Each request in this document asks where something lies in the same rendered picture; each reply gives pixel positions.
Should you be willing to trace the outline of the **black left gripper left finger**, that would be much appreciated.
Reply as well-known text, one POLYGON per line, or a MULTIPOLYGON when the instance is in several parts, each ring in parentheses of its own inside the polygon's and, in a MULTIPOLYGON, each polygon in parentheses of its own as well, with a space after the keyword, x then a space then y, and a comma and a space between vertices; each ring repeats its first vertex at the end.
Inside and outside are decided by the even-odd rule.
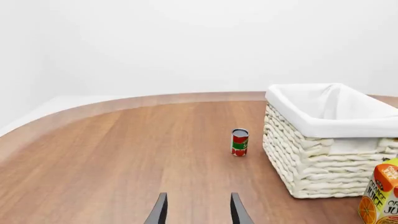
POLYGON ((165 224, 167 219, 167 193, 162 192, 144 224, 165 224))

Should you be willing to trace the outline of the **white woven basket with liner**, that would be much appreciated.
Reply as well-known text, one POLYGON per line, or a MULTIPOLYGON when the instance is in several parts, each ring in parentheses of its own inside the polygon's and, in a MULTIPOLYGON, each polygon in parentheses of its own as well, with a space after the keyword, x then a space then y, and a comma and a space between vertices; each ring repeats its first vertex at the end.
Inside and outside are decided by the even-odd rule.
POLYGON ((262 146, 293 197, 362 195, 398 155, 398 103, 340 83, 271 85, 265 98, 262 146))

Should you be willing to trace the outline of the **red and green tomato tin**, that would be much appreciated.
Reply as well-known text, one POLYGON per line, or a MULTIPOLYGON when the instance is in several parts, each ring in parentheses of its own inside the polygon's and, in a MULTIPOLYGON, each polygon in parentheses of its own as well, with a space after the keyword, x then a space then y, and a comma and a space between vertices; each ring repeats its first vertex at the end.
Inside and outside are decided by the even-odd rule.
POLYGON ((235 128, 231 132, 230 151, 233 156, 245 156, 248 151, 249 132, 243 128, 235 128))

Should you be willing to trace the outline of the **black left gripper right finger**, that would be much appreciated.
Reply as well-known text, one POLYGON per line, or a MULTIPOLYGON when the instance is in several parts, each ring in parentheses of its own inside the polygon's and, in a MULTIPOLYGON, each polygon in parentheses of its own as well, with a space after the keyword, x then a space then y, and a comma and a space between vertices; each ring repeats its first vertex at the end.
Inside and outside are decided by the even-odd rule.
POLYGON ((254 224, 236 192, 231 193, 230 210, 232 224, 254 224))

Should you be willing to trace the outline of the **orange juice carton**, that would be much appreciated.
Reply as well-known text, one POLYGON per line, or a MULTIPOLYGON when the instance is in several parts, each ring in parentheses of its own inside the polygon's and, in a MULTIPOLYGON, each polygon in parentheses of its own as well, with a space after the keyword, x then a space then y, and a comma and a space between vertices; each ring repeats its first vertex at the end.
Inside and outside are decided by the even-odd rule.
POLYGON ((375 167, 358 214, 364 224, 398 224, 398 158, 375 167))

